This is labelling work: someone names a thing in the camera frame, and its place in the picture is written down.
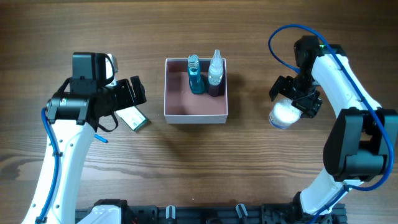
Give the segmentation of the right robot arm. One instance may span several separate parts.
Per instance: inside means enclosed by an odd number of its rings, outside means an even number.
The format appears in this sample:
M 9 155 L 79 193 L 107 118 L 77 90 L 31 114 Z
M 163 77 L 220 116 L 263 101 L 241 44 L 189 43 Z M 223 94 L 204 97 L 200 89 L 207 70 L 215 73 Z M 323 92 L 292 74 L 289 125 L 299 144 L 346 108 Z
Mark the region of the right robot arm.
M 280 112 L 270 123 L 285 129 L 300 118 L 314 118 L 322 105 L 317 87 L 323 88 L 336 121 L 323 148 L 323 169 L 292 202 L 291 219 L 315 222 L 329 215 L 350 190 L 392 169 L 397 137 L 397 112 L 372 99 L 352 72 L 340 45 L 321 45 L 315 35 L 294 44 L 296 77 L 279 76 L 269 91 Z

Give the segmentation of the blue mouthwash bottle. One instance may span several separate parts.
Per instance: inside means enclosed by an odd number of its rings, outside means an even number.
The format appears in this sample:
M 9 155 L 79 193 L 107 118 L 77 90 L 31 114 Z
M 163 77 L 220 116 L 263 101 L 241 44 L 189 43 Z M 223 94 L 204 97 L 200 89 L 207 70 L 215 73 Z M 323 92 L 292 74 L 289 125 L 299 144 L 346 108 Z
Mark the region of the blue mouthwash bottle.
M 188 78 L 191 92 L 200 95 L 205 92 L 205 85 L 201 77 L 201 67 L 198 55 L 190 55 L 188 61 Z

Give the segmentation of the white cotton bud tub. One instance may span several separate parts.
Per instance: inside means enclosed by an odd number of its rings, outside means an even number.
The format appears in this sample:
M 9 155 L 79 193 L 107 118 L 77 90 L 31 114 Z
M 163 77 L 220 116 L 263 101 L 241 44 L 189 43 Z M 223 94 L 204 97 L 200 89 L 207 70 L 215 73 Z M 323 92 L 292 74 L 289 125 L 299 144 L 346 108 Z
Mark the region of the white cotton bud tub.
M 288 98 L 283 98 L 274 105 L 269 113 L 269 122 L 273 127 L 287 129 L 300 119 L 302 112 L 292 106 L 292 102 Z

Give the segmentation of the clear pump sanitizer bottle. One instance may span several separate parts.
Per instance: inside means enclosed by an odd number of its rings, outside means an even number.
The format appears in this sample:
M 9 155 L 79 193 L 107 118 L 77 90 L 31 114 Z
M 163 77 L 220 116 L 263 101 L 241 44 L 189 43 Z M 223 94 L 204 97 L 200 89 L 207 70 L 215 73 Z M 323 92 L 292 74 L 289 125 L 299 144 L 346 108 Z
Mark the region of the clear pump sanitizer bottle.
M 224 65 L 219 49 L 216 49 L 208 69 L 208 94 L 212 97 L 224 95 Z

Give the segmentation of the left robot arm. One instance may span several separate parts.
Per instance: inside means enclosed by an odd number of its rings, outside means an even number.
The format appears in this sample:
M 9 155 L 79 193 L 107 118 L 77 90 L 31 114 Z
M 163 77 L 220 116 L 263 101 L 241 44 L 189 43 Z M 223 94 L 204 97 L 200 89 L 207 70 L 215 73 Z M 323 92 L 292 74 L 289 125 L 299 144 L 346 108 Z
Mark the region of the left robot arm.
M 75 52 L 72 75 L 42 108 L 47 145 L 35 194 L 24 223 L 74 223 L 86 155 L 102 117 L 146 102 L 138 76 L 117 80 L 112 54 Z

